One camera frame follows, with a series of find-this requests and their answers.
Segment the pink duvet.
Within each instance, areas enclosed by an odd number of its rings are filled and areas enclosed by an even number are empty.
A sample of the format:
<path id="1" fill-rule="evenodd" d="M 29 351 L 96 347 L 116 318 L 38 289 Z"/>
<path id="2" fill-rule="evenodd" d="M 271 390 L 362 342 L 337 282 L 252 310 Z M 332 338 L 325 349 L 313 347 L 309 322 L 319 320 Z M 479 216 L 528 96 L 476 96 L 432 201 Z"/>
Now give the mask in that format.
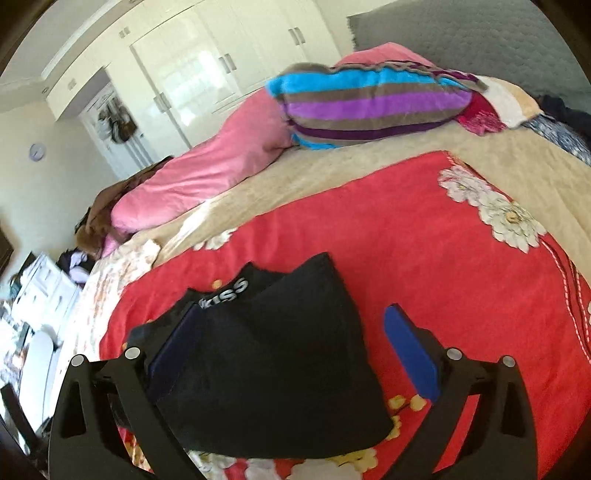
<path id="1" fill-rule="evenodd" d="M 259 89 L 213 137 L 166 161 L 117 200 L 111 225 L 127 236 L 165 224 L 255 176 L 292 145 L 279 103 Z"/>

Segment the magenta patterned cloth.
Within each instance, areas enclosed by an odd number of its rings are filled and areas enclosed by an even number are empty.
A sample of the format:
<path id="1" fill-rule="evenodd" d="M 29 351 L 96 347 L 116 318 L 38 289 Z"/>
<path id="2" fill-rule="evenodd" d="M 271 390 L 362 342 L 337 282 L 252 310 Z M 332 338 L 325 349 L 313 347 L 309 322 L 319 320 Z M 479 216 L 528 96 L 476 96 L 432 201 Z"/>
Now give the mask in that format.
<path id="1" fill-rule="evenodd" d="M 470 103 L 456 117 L 456 121 L 465 130 L 478 136 L 500 133 L 506 129 L 490 102 L 477 92 L 472 94 Z"/>

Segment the black long sleeve shirt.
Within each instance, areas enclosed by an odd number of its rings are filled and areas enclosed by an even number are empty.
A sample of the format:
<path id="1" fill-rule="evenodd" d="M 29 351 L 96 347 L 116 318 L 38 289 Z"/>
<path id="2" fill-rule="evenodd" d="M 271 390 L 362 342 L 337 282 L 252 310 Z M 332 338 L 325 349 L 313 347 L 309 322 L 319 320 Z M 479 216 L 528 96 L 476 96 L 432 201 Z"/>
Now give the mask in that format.
<path id="1" fill-rule="evenodd" d="M 287 273 L 246 264 L 211 293 L 188 290 L 127 339 L 147 366 L 191 302 L 204 340 L 170 393 L 150 398 L 186 450 L 319 459 L 365 450 L 392 430 L 362 320 L 332 258 Z"/>

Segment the bags hanging on door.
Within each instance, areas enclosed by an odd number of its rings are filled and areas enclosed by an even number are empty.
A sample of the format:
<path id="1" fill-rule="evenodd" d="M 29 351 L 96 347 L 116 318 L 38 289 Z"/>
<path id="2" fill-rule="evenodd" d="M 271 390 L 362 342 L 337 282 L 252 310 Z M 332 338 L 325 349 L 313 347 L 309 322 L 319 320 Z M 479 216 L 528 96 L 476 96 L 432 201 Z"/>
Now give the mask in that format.
<path id="1" fill-rule="evenodd" d="M 116 95 L 106 99 L 97 114 L 98 137 L 122 145 L 132 139 L 136 131 L 137 125 L 120 99 Z"/>

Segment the striped plush pillow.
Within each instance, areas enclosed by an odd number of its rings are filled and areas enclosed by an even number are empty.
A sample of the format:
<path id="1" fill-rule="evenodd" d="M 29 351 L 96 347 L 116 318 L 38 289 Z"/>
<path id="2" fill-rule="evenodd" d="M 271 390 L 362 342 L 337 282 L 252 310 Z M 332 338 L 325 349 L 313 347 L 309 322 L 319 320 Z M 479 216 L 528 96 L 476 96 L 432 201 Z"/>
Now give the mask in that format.
<path id="1" fill-rule="evenodd" d="M 488 86 L 414 61 L 294 64 L 266 84 L 298 145 L 325 150 L 437 128 Z"/>

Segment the dark blue patterned garment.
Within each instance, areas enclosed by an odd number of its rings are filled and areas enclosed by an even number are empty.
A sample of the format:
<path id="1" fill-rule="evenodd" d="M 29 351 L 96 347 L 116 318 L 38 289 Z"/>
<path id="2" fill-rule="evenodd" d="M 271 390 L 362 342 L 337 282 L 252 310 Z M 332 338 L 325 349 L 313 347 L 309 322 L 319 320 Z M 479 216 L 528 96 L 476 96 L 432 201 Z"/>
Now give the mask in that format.
<path id="1" fill-rule="evenodd" d="M 590 166 L 590 114 L 568 107 L 559 97 L 536 99 L 542 113 L 523 126 Z"/>

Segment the brown fur-trimmed coat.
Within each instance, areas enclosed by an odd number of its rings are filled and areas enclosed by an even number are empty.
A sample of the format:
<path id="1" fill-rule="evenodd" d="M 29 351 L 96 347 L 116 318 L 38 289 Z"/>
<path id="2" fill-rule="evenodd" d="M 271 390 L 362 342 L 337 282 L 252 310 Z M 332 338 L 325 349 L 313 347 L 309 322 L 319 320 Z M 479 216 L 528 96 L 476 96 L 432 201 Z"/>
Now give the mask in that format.
<path id="1" fill-rule="evenodd" d="M 94 260 L 98 260 L 107 255 L 108 239 L 116 245 L 125 243 L 130 238 L 130 234 L 117 229 L 111 222 L 111 212 L 114 206 L 125 194 L 147 181 L 172 159 L 173 156 L 167 156 L 99 192 L 93 204 L 75 227 L 77 248 Z"/>

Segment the dark clothes pile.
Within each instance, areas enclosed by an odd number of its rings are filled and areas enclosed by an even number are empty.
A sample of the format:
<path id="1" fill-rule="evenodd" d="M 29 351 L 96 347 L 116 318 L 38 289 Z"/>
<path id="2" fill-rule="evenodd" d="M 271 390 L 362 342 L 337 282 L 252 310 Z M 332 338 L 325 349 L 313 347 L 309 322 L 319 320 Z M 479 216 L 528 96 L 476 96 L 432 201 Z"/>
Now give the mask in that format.
<path id="1" fill-rule="evenodd" d="M 85 252 L 74 248 L 60 254 L 56 265 L 72 282 L 83 288 L 87 283 L 96 261 Z"/>

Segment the white wardrobe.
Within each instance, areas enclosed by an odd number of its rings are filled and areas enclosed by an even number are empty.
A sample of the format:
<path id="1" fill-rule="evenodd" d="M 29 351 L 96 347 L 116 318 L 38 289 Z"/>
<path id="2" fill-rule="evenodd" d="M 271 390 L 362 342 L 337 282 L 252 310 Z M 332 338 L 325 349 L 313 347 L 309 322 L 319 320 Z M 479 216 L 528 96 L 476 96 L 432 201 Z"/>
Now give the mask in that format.
<path id="1" fill-rule="evenodd" d="M 67 45 L 47 102 L 78 119 L 119 178 L 211 138 L 245 98 L 298 62 L 332 64 L 339 49 L 313 1 L 121 1 Z M 103 141 L 110 96 L 137 131 Z"/>

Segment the grey quilted headboard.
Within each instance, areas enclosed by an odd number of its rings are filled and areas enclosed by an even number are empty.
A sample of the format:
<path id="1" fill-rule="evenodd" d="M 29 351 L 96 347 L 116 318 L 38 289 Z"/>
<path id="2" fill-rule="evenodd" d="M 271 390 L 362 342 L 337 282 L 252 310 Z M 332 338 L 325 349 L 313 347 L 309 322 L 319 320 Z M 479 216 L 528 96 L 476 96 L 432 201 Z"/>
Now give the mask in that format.
<path id="1" fill-rule="evenodd" d="M 500 78 L 590 111 L 590 81 L 530 1 L 394 1 L 349 16 L 356 51 L 393 42 L 445 69 Z"/>

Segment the white drawer cabinet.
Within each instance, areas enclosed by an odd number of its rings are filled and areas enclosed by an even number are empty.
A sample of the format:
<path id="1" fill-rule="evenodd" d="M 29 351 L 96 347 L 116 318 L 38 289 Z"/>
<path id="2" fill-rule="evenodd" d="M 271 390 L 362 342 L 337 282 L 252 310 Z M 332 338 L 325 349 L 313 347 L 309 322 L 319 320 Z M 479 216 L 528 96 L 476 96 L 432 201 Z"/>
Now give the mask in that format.
<path id="1" fill-rule="evenodd" d="M 20 277 L 21 289 L 12 303 L 11 316 L 34 331 L 63 343 L 65 325 L 81 289 L 45 253 L 40 254 Z"/>

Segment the round wall clock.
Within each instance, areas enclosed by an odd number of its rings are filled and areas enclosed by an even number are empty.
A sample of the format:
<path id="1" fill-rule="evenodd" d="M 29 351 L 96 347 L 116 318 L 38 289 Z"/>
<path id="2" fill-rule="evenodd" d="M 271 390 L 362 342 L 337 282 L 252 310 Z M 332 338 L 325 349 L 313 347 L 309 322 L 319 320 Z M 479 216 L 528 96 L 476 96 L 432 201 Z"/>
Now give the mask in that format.
<path id="1" fill-rule="evenodd" d="M 46 147 L 42 143 L 33 143 L 28 152 L 29 159 L 33 162 L 39 162 L 46 156 Z"/>

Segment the red floral blanket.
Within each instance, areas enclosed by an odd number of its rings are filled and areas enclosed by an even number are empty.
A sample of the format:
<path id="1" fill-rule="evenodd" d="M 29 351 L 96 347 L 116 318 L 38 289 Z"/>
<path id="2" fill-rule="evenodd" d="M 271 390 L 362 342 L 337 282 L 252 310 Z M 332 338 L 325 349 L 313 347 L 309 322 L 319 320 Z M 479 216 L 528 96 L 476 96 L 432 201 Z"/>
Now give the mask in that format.
<path id="1" fill-rule="evenodd" d="M 432 152 L 253 218 L 221 247 L 195 247 L 130 283 L 101 339 L 129 332 L 189 288 L 209 291 L 245 263 L 286 272 L 319 252 L 335 261 L 360 310 L 370 364 L 388 397 L 408 396 L 386 363 L 386 307 L 400 303 L 439 339 L 490 359 L 517 357 L 547 473 L 590 408 L 590 267 L 534 215 L 448 152 Z"/>

